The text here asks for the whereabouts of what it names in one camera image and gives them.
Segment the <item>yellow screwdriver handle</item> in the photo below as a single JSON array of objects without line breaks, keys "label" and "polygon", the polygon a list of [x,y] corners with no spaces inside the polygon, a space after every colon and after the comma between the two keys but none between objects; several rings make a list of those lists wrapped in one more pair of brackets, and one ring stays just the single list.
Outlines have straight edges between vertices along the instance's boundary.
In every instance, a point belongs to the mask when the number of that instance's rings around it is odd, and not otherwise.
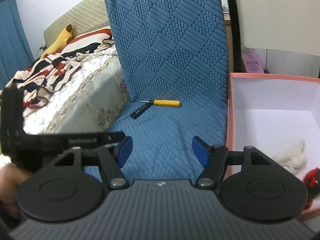
[{"label": "yellow screwdriver handle", "polygon": [[173,107],[181,106],[181,102],[177,100],[153,100],[153,104],[155,106],[173,106]]}]

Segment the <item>pink box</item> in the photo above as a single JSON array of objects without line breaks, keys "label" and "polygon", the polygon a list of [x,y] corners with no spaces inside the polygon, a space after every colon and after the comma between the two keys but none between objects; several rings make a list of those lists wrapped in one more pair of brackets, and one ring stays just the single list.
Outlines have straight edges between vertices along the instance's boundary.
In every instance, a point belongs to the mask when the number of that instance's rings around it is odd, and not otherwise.
[{"label": "pink box", "polygon": [[[305,140],[303,179],[320,168],[320,79],[257,73],[231,73],[226,146],[242,151],[253,145],[272,157]],[[227,175],[240,171],[233,166]],[[320,215],[320,198],[301,219]]]}]

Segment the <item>hand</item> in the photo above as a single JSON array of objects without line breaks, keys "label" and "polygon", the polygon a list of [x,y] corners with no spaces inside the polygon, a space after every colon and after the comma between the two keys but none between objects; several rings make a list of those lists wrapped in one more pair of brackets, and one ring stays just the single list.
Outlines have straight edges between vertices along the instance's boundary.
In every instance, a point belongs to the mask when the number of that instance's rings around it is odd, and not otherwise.
[{"label": "hand", "polygon": [[17,188],[31,175],[32,173],[21,170],[12,163],[0,168],[0,209],[15,219],[19,217]]}]

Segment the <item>black frame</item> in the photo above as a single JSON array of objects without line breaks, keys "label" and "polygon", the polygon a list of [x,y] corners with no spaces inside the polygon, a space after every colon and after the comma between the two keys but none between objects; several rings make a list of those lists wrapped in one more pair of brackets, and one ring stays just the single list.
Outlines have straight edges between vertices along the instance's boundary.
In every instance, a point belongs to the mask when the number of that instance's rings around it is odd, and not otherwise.
[{"label": "black frame", "polygon": [[233,40],[233,71],[241,72],[241,39],[236,0],[228,0]]}]

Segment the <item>yellow plush toy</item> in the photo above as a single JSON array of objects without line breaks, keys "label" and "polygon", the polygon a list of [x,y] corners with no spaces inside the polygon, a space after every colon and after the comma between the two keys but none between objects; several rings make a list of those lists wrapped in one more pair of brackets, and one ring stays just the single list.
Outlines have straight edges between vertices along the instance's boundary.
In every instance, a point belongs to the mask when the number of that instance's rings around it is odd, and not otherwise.
[{"label": "yellow plush toy", "polygon": [[67,27],[65,27],[62,32],[59,34],[56,41],[45,50],[45,52],[41,55],[40,58],[44,58],[46,54],[52,54],[55,53],[58,49],[64,49],[65,46],[69,44],[70,41],[72,41],[72,25],[69,24]]}]

